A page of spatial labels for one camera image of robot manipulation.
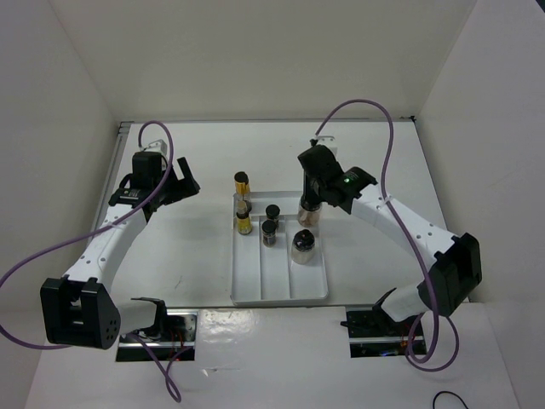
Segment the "black top shaker brown spice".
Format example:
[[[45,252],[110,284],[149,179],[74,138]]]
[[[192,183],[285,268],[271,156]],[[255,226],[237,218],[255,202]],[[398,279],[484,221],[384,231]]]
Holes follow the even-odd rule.
[[[298,207],[297,221],[304,228],[317,226],[322,210],[321,204],[310,205],[307,202],[300,202]]]

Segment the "black cap spice jar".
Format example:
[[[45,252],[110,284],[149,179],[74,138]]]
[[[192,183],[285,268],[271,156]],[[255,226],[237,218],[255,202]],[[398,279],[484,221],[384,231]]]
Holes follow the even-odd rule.
[[[277,241],[277,225],[272,220],[265,220],[261,224],[262,242],[266,247],[272,247]]]
[[[278,228],[280,208],[276,204],[270,204],[266,207],[266,218],[274,225],[274,228]]]

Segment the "black top shaker white spice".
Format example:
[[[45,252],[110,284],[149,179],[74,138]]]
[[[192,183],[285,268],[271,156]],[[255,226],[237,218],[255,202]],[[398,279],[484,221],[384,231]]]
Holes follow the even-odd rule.
[[[315,236],[309,229],[298,231],[292,240],[292,261],[299,265],[308,264],[314,256],[315,245]]]

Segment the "black cap spice jar front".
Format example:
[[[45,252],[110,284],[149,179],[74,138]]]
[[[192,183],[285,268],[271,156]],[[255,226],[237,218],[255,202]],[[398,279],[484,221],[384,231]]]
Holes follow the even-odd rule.
[[[262,242],[266,247],[272,247],[277,241],[277,225],[272,220],[265,220],[261,224]]]

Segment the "yellow oil bottle tan cap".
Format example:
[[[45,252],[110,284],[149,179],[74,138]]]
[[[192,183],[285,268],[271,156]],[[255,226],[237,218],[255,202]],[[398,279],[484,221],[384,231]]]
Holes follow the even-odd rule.
[[[252,224],[250,220],[250,211],[245,201],[239,200],[237,202],[235,216],[238,232],[242,235],[250,234],[252,231]]]

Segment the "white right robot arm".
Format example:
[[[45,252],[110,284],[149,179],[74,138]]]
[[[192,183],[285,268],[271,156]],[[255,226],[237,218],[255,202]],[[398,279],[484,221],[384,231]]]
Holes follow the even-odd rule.
[[[424,267],[421,283],[394,289],[377,303],[373,325],[381,334],[391,335],[403,320],[427,311],[451,316],[480,284],[480,247],[473,235],[456,236],[435,226],[382,192],[366,171],[359,167],[343,170],[324,145],[307,149],[298,160],[313,199],[368,222]]]

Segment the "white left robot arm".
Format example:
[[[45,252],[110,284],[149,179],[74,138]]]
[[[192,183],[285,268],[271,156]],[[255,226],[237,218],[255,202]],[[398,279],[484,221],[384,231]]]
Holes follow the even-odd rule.
[[[52,344],[109,349],[117,337],[131,329],[135,319],[139,330],[153,341],[169,332],[169,318],[158,311],[164,303],[155,301],[152,310],[136,313],[121,309],[110,296],[118,269],[135,238],[152,214],[164,205],[196,195],[195,181],[185,158],[178,158],[183,177],[158,152],[137,152],[132,171],[108,201],[102,233],[96,234],[79,259],[59,278],[48,278],[40,289],[46,337]]]

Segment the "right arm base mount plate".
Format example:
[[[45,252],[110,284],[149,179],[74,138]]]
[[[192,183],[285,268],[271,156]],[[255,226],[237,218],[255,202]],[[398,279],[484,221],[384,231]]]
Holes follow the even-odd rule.
[[[352,358],[404,356],[415,319],[396,322],[372,308],[346,308],[340,325],[347,330]]]

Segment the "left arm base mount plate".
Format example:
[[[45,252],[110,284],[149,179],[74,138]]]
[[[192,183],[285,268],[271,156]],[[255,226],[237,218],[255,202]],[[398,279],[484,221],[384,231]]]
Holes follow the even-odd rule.
[[[155,354],[161,362],[194,361],[198,311],[170,308],[163,326],[136,329],[131,332]],[[118,341],[116,362],[152,361],[142,344],[123,334]]]

